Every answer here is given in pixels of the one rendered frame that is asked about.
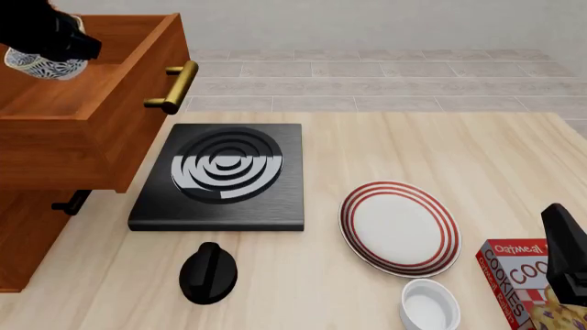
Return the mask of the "round black stove knob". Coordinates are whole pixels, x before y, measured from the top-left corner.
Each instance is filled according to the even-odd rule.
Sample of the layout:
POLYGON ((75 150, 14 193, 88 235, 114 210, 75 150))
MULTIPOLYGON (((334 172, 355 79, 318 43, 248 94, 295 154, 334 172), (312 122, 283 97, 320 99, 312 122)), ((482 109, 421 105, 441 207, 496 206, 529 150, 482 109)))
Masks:
POLYGON ((204 242, 182 265, 179 285, 194 304, 214 304, 233 291, 238 280, 235 259, 215 242, 204 242))

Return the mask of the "black white patterned bowl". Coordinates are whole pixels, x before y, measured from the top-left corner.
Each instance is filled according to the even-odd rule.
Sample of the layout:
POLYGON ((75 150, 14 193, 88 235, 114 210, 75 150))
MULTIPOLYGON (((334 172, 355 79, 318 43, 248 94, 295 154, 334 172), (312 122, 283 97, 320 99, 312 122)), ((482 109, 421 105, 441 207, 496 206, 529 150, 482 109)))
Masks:
POLYGON ((57 62, 47 60, 38 54, 26 54, 9 48, 4 55, 4 64, 36 79, 67 81, 82 73, 88 65, 88 60, 57 62))

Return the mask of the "white plate with red rings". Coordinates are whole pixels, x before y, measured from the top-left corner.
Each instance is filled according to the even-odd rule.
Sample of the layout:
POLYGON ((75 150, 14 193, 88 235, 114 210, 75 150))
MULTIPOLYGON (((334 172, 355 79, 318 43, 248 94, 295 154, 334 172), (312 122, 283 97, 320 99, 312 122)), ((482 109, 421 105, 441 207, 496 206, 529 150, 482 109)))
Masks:
POLYGON ((462 248, 449 209, 432 194, 400 181, 370 181, 353 189, 340 204, 338 224, 359 258, 398 277, 441 274, 462 248))

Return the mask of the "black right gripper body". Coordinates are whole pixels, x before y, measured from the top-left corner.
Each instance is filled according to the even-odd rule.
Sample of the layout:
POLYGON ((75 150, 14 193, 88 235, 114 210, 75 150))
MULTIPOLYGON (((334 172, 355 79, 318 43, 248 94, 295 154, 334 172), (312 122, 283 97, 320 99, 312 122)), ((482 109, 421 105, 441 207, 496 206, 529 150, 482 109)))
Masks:
POLYGON ((587 307, 587 271, 547 276, 560 304, 587 307))

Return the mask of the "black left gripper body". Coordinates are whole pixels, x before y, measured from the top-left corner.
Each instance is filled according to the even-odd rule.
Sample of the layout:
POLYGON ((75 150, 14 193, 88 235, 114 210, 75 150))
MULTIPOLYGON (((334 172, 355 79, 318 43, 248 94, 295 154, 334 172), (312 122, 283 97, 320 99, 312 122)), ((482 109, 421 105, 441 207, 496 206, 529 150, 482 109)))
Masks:
POLYGON ((78 21, 60 22, 58 53, 65 60, 96 60, 102 43, 81 30, 78 21))

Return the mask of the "small white ramekin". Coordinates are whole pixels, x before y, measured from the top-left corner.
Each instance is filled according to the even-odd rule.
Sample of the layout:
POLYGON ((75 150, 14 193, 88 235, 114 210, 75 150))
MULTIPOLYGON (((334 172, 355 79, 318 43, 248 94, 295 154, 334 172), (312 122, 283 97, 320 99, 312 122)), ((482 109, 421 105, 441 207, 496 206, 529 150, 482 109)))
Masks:
POLYGON ((411 280, 402 290, 399 314, 405 330, 458 330, 460 306, 439 282, 411 280))

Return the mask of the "red oatmeal cookies box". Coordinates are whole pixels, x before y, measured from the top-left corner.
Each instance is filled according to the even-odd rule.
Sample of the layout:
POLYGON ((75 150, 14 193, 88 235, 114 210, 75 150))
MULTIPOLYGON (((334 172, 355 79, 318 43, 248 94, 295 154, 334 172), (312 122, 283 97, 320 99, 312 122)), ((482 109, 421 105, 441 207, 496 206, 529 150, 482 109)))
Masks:
POLYGON ((512 330, 587 330, 587 307, 559 302, 544 238, 489 239, 476 254, 512 330))

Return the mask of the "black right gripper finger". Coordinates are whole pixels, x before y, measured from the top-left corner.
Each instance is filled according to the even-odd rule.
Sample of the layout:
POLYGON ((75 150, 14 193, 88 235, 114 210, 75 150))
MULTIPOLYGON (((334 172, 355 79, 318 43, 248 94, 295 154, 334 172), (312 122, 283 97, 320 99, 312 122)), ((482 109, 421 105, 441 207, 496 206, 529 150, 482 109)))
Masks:
POLYGON ((548 245, 548 275, 587 272, 587 233, 560 203, 541 212, 548 245))

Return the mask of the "wooden cabinet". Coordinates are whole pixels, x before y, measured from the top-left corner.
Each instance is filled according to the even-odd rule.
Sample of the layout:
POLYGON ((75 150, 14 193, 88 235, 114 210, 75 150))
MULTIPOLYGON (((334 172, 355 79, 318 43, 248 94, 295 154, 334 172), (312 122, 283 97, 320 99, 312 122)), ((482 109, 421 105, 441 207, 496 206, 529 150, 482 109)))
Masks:
POLYGON ((71 218, 51 204, 67 203, 75 192, 0 191, 0 293, 26 288, 71 218))

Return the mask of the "open wooden drawer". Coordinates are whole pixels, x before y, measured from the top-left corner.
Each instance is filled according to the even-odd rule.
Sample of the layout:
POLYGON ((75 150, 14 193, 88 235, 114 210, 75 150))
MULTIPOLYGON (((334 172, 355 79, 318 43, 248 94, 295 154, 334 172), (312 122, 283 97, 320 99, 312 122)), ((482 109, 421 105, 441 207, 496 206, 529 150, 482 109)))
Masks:
POLYGON ((125 192, 169 115, 143 106, 190 61, 179 14, 83 16, 102 43, 67 81, 7 68, 0 45, 0 189, 125 192))

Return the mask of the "flat black stove plate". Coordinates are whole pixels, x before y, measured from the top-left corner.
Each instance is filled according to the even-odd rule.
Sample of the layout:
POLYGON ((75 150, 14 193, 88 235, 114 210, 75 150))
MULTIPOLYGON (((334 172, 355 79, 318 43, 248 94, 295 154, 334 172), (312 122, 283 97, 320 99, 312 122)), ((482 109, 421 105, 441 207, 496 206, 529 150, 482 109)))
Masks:
POLYGON ((133 231, 301 231, 302 126, 176 124, 128 217, 133 231))

